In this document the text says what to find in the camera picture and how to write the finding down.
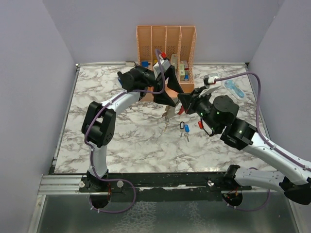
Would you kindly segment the red handled key organizer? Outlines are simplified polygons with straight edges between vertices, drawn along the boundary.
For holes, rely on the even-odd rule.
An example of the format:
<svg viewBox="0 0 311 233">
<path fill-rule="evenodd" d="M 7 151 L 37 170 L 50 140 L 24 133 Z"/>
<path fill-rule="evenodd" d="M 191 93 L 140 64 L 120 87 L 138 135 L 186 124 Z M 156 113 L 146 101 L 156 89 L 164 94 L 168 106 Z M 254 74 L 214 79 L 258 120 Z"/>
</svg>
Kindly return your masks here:
<svg viewBox="0 0 311 233">
<path fill-rule="evenodd" d="M 163 132 L 166 132 L 170 119 L 176 115 L 182 114 L 183 112 L 184 112 L 184 107 L 179 100 L 177 100 L 177 102 L 175 103 L 175 107 L 167 105 L 164 113 L 162 114 L 162 117 L 165 120 L 165 128 Z"/>
</svg>

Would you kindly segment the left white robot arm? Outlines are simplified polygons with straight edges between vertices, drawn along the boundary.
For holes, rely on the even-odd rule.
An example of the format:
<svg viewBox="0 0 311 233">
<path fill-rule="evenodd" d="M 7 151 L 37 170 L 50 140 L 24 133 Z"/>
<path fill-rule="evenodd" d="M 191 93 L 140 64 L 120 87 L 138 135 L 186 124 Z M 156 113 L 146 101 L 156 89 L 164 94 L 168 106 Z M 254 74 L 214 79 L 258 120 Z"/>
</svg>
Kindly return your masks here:
<svg viewBox="0 0 311 233">
<path fill-rule="evenodd" d="M 87 171 L 92 178 L 90 185 L 100 192 L 107 187 L 108 168 L 106 164 L 107 145 L 115 132 L 116 117 L 132 104 L 142 100 L 153 88 L 153 101 L 158 104 L 175 107 L 174 100 L 165 91 L 169 87 L 176 93 L 183 93 L 175 74 L 174 66 L 165 63 L 161 72 L 136 65 L 128 72 L 118 72 L 122 91 L 102 103 L 92 102 L 82 125 L 84 143 L 90 147 L 90 165 Z"/>
</svg>

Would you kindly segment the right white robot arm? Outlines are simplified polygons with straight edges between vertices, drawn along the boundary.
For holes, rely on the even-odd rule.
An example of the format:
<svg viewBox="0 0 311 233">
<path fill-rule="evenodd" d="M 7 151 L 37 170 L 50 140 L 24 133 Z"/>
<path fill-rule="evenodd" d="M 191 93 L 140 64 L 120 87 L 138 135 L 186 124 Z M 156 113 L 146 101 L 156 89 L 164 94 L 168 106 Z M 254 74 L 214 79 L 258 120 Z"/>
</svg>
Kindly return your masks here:
<svg viewBox="0 0 311 233">
<path fill-rule="evenodd" d="M 211 128 L 211 135 L 220 134 L 228 146 L 254 155 L 275 171 L 251 171 L 230 166 L 223 184 L 229 190 L 238 186 L 257 186 L 277 190 L 299 204 L 311 202 L 311 163 L 278 146 L 260 134 L 259 129 L 237 118 L 239 106 L 227 95 L 210 101 L 211 94 L 201 88 L 192 93 L 178 94 L 187 114 L 197 113 Z"/>
</svg>

